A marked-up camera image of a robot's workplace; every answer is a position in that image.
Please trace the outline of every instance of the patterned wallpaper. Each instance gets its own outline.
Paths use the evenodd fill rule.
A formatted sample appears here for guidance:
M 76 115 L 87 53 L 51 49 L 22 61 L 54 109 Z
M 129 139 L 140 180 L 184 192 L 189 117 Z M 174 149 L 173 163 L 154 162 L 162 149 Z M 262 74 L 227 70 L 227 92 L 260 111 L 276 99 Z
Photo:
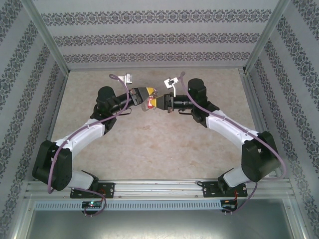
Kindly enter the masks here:
M 250 72 L 310 238 L 319 238 L 318 13 L 314 0 L 291 1 Z
M 70 69 L 244 66 L 277 2 L 34 1 Z
M 18 0 L 0 3 L 0 239 L 31 180 L 66 80 Z

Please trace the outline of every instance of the black cylinder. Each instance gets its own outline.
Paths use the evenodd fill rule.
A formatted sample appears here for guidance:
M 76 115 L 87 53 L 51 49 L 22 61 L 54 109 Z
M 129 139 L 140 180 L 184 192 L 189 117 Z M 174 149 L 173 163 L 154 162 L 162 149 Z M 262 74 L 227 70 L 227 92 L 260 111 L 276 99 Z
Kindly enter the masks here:
M 194 107 L 193 102 L 186 95 L 177 95 L 173 100 L 174 110 L 191 110 Z
M 128 104 L 128 107 L 131 107 L 134 105 L 134 102 L 133 102 L 133 99 L 131 98 L 131 96 L 129 95 L 130 99 L 129 99 L 129 104 Z M 120 111 L 121 109 L 124 108 L 125 106 L 125 103 L 126 103 L 126 99 L 127 99 L 127 96 L 126 96 L 126 93 L 120 95 L 120 96 L 117 96 L 116 97 L 116 101 L 118 102 L 117 105 L 114 105 L 110 108 L 110 112 L 112 114 Z

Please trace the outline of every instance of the wall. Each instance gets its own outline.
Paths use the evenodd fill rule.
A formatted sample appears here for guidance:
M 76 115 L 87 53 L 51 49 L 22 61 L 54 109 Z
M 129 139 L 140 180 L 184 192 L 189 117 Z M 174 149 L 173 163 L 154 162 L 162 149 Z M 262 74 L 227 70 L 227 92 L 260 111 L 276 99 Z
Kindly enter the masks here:
M 311 238 L 319 237 L 318 15 L 318 0 L 291 1 L 250 72 Z
M 278 0 L 35 0 L 70 69 L 245 65 Z
M 64 75 L 18 0 L 0 3 L 0 239 L 47 138 Z

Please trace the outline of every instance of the white bracket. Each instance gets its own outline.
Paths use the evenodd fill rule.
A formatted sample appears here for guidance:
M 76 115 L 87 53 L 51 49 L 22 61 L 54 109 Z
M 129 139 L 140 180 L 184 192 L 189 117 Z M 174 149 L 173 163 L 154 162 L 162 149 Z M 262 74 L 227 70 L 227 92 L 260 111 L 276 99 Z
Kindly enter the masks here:
M 166 88 L 170 89 L 170 88 L 174 88 L 174 97 L 176 97 L 176 88 L 175 88 L 175 84 L 178 83 L 178 78 L 175 77 L 173 79 L 168 78 L 167 80 L 164 80 L 164 83 L 166 85 Z
M 133 75 L 126 73 L 124 76 L 119 76 L 119 78 L 124 82 L 124 84 L 131 84 L 133 83 Z

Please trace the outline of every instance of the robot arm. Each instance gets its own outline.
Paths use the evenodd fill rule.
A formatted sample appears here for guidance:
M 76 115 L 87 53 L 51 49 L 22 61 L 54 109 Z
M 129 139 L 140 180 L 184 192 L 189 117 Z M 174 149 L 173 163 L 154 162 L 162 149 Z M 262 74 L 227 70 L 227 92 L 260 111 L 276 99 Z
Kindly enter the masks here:
M 147 87 L 130 89 L 128 107 L 141 104 L 155 92 L 156 91 L 154 88 Z M 116 97 L 111 87 L 106 86 L 102 87 L 99 90 L 98 97 L 96 99 L 97 104 L 94 106 L 93 114 L 90 116 L 90 119 L 82 126 L 87 126 L 87 129 L 80 131 L 71 140 L 68 140 L 58 154 L 52 176 L 52 188 L 57 191 L 63 190 L 65 187 L 90 189 L 91 191 L 97 191 L 99 179 L 90 173 L 73 170 L 72 162 L 75 156 L 83 148 L 110 131 L 114 123 L 116 122 L 116 118 L 95 124 L 93 126 L 90 125 L 92 123 L 112 116 L 114 113 L 118 112 L 124 107 L 126 101 L 126 94 L 122 94 Z M 32 171 L 32 175 L 34 178 L 44 182 L 45 184 L 48 184 L 52 159 L 59 146 L 61 146 L 62 143 L 71 134 L 55 142 L 46 140 L 41 144 Z
M 151 104 L 161 110 L 167 110 L 168 113 L 174 110 L 178 110 L 179 112 L 191 110 L 190 114 L 197 123 L 217 131 L 242 150 L 241 166 L 229 170 L 218 178 L 218 186 L 223 193 L 247 181 L 258 182 L 280 166 L 280 162 L 269 149 L 247 132 L 243 132 L 235 127 L 232 122 L 243 127 L 246 131 L 260 138 L 277 151 L 274 139 L 269 132 L 259 133 L 250 130 L 229 118 L 219 107 L 207 100 L 206 87 L 201 79 L 191 79 L 188 82 L 188 92 L 201 107 L 222 117 L 210 115 L 195 107 L 186 95 L 176 95 L 174 97 L 173 94 L 165 94 L 151 100 Z

